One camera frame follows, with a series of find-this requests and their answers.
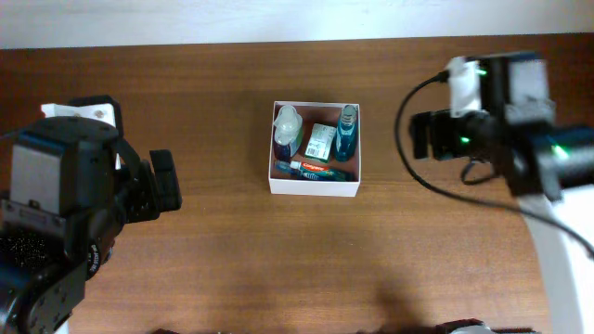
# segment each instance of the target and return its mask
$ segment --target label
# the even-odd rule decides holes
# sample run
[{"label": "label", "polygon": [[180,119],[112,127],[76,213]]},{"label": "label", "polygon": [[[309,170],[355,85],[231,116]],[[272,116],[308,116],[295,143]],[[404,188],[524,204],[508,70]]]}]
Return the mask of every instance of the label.
[{"label": "label", "polygon": [[314,159],[327,160],[330,156],[332,140],[335,134],[335,127],[314,124],[305,155]]},{"label": "label", "polygon": [[347,131],[342,131],[342,133],[339,131],[338,134],[336,134],[336,150],[337,151],[340,151],[341,150],[342,138],[343,137],[348,138],[350,135],[353,134],[353,131],[354,130],[355,130],[355,127],[353,126],[349,130],[347,130]]},{"label": "label", "polygon": [[99,247],[93,243],[89,246],[89,252],[87,254],[87,270],[88,275],[93,276],[99,270]]},{"label": "label", "polygon": [[299,129],[299,134],[297,134],[297,138],[289,143],[289,149],[291,150],[291,156],[294,156],[297,153],[297,149],[301,146],[301,142],[303,141],[303,127]]},{"label": "label", "polygon": [[329,167],[318,167],[314,165],[310,165],[309,163],[302,162],[301,166],[310,172],[325,172],[329,170]]}]

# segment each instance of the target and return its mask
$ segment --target green led light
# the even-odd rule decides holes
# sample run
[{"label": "green led light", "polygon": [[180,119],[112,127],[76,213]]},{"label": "green led light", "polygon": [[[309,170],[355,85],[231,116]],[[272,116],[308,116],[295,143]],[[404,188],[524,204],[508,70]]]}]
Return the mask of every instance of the green led light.
[{"label": "green led light", "polygon": [[553,153],[560,159],[569,159],[569,153],[567,153],[567,151],[559,145],[553,145],[551,146],[551,149],[553,150]]}]

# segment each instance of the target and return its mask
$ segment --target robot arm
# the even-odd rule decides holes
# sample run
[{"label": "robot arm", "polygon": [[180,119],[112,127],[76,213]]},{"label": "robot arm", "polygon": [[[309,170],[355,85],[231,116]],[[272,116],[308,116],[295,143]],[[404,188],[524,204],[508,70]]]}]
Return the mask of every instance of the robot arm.
[{"label": "robot arm", "polygon": [[[84,284],[111,256],[123,226],[181,207],[174,161],[151,151],[154,173],[116,126],[52,117],[19,132],[0,225],[0,333],[54,333],[84,298]],[[125,165],[116,169],[116,157]]]},{"label": "robot arm", "polygon": [[[450,193],[412,169],[400,143],[399,123],[407,101],[433,82],[449,83],[450,109],[412,117],[414,157],[427,158],[431,146],[439,161],[469,157],[490,162],[520,208]],[[554,332],[594,332],[594,130],[555,125],[545,61],[526,52],[454,58],[447,71],[407,96],[394,131],[403,163],[423,186],[451,199],[523,214],[535,242]],[[480,332],[470,328],[453,333]]]}]

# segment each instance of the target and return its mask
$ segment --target white box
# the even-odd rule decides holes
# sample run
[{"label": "white box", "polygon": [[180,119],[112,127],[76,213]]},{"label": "white box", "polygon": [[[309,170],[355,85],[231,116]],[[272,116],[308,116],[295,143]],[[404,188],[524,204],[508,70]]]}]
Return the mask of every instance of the white box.
[{"label": "white box", "polygon": [[[325,164],[321,161],[307,159],[303,156],[311,129],[314,123],[318,122],[325,125],[337,126],[342,108],[346,105],[354,105],[358,109],[357,117],[357,145],[355,155],[347,162],[338,162],[334,159],[334,154],[330,154],[330,161]],[[303,142],[293,157],[295,161],[308,162],[317,166],[329,166],[349,173],[353,173],[355,180],[351,182],[334,181],[309,181],[293,180],[288,174],[275,169],[275,154],[273,150],[274,141],[274,119],[282,106],[292,105],[303,118]],[[316,103],[316,102],[288,102],[277,101],[272,110],[270,132],[270,159],[268,162],[268,182],[270,183],[270,192],[273,194],[286,195],[313,195],[313,196],[338,196],[354,197],[356,191],[361,185],[361,108],[356,103]]]}]

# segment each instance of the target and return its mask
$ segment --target black cable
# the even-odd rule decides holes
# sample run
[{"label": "black cable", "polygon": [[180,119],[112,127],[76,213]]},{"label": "black cable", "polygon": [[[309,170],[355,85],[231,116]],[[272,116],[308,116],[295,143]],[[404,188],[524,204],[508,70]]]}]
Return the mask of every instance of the black cable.
[{"label": "black cable", "polygon": [[417,172],[415,172],[415,170],[412,168],[412,166],[410,166],[410,163],[408,162],[408,159],[405,156],[405,151],[402,147],[402,142],[400,141],[400,122],[402,120],[402,115],[404,114],[405,107],[407,106],[407,103],[410,100],[410,98],[412,98],[415,94],[417,94],[417,92],[419,90],[421,90],[423,87],[425,87],[429,84],[433,84],[433,83],[445,83],[447,81],[448,76],[449,76],[449,74],[447,71],[442,71],[439,74],[432,77],[431,79],[416,86],[413,90],[411,90],[408,93],[408,95],[402,101],[402,104],[400,105],[400,109],[398,110],[398,113],[396,114],[396,121],[394,123],[394,139],[396,142],[396,148],[398,149],[398,155],[400,155],[400,159],[402,160],[402,163],[405,165],[405,168],[407,168],[408,173],[417,182],[419,182],[419,184],[421,186],[424,186],[425,188],[431,190],[432,192],[443,195],[449,199],[456,199],[456,200],[463,201],[463,202],[473,204],[473,205],[484,206],[487,208],[501,209],[501,210],[504,210],[507,212],[519,213],[524,216],[535,219],[539,223],[559,228],[561,231],[567,233],[569,236],[574,238],[577,242],[582,244],[582,246],[584,246],[586,248],[586,251],[588,251],[589,258],[594,259],[594,246],[592,246],[592,244],[589,241],[587,241],[584,237],[582,237],[579,233],[575,232],[571,227],[568,227],[562,223],[559,223],[554,219],[541,216],[537,213],[529,212],[529,211],[526,211],[526,210],[523,210],[520,208],[516,208],[516,207],[511,206],[507,203],[497,202],[497,201],[493,201],[493,200],[486,200],[486,199],[476,199],[476,198],[472,198],[472,197],[455,194],[455,193],[449,192],[447,190],[443,190],[442,188],[434,186],[434,185],[430,184],[429,182],[425,181],[420,175],[417,174]]},{"label": "black cable", "polygon": [[473,180],[469,180],[468,174],[471,172],[472,168],[474,167],[475,164],[477,163],[486,163],[483,161],[478,161],[475,159],[471,159],[471,161],[464,166],[464,168],[462,169],[462,172],[460,172],[460,181],[462,181],[462,183],[466,186],[478,186],[478,185],[482,185],[484,183],[487,183],[489,181],[495,180],[496,178],[499,177],[499,174],[496,173],[495,171],[493,171],[491,174],[487,175],[487,176],[482,176]]}]

